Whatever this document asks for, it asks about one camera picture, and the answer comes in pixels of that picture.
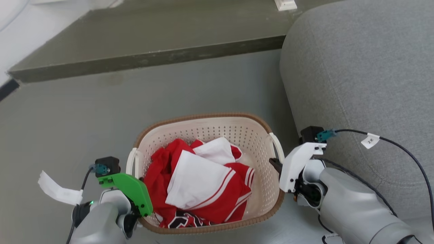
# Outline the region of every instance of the beige plastic basket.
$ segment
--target beige plastic basket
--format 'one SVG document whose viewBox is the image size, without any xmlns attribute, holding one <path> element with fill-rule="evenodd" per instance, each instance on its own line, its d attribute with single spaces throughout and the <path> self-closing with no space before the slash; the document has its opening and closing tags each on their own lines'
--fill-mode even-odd
<svg viewBox="0 0 434 244">
<path fill-rule="evenodd" d="M 187 143 L 196 139 L 204 142 L 225 137 L 241 148 L 240 163 L 255 169 L 252 195 L 247 201 L 243 220 L 199 228 L 160 228 L 153 214 L 140 219 L 147 229 L 159 234 L 197 234 L 223 231 L 262 222 L 280 208 L 284 192 L 279 189 L 279 176 L 269 158 L 275 158 L 276 147 L 279 158 L 283 150 L 270 127 L 260 118 L 244 113 L 221 113 L 193 115 L 163 121 L 145 129 L 137 138 L 126 166 L 126 173 L 136 178 L 143 177 L 151 164 L 151 155 L 160 147 L 167 146 L 176 138 Z"/>
</svg>

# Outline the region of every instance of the red and white garment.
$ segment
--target red and white garment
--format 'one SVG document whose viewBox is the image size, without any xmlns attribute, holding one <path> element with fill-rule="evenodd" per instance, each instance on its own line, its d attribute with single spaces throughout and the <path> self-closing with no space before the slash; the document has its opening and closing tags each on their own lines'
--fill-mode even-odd
<svg viewBox="0 0 434 244">
<path fill-rule="evenodd" d="M 196 140 L 191 146 L 176 139 L 157 150 L 144 182 L 154 211 L 162 217 L 160 226 L 241 220 L 254 176 L 253 168 L 235 162 L 241 155 L 225 138 Z"/>
</svg>

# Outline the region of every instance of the white basket handle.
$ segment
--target white basket handle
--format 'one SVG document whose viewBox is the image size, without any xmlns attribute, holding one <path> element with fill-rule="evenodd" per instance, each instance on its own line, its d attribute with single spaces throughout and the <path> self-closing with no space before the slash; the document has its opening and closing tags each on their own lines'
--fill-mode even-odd
<svg viewBox="0 0 434 244">
<path fill-rule="evenodd" d="M 140 176 L 138 175 L 139 167 L 140 162 L 143 162 L 144 158 L 144 155 L 137 148 L 133 148 L 130 152 L 130 155 L 128 155 L 125 173 L 128 175 L 133 175 L 133 165 L 135 165 L 135 177 L 137 179 L 140 178 Z"/>
<path fill-rule="evenodd" d="M 279 157 L 279 160 L 281 163 L 283 163 L 283 160 L 285 159 L 285 154 L 283 153 L 282 145 L 279 142 L 279 139 L 277 139 L 277 136 L 275 136 L 273 133 L 269 134 L 271 137 L 271 140 L 273 141 L 274 146 L 277 150 L 277 156 Z"/>
</svg>

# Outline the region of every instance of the gray fabric upholstery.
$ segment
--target gray fabric upholstery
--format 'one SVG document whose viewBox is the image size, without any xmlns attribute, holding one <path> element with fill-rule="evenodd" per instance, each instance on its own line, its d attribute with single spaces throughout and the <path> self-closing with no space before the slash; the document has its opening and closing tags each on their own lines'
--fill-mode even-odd
<svg viewBox="0 0 434 244">
<path fill-rule="evenodd" d="M 434 1 L 358 0 L 304 13 L 291 27 L 280 71 L 298 131 L 351 128 L 397 141 L 434 183 Z M 386 142 L 340 133 L 326 157 L 371 182 L 399 217 L 430 214 L 417 165 Z"/>
</svg>

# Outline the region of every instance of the green bracket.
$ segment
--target green bracket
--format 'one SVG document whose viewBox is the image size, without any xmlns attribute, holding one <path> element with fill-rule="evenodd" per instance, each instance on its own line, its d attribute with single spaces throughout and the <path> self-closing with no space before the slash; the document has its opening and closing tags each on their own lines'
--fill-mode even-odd
<svg viewBox="0 0 434 244">
<path fill-rule="evenodd" d="M 143 217 L 152 214 L 154 209 L 148 189 L 142 181 L 134 178 L 134 176 L 117 173 L 98 177 L 98 181 L 103 188 L 116 187 L 121 190 L 125 196 L 134 202 Z"/>
</svg>

